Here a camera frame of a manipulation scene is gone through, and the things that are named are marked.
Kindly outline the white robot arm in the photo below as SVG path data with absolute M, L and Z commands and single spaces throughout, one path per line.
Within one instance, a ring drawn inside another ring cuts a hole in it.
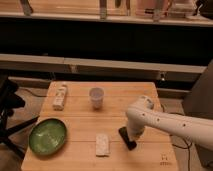
M 155 111 L 147 96 L 140 96 L 126 110 L 130 141 L 140 138 L 146 126 L 188 139 L 213 150 L 213 120 Z

